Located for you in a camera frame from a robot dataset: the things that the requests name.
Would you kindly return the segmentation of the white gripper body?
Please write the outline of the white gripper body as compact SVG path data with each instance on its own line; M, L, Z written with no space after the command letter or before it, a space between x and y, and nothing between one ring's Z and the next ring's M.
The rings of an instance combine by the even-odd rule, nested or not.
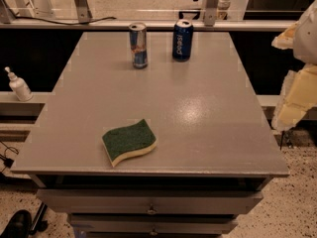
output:
M317 64L317 0L298 21L293 38L293 55L305 63Z

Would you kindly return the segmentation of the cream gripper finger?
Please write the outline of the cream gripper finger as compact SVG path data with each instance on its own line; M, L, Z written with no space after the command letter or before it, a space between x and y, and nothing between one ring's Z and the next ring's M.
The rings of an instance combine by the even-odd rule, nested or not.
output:
M293 48L293 40L298 23L295 22L287 29L285 29L281 34L273 39L271 45L277 49L287 50Z
M290 70L284 78L271 126L282 132L295 127L317 104L317 65L307 63L300 71Z

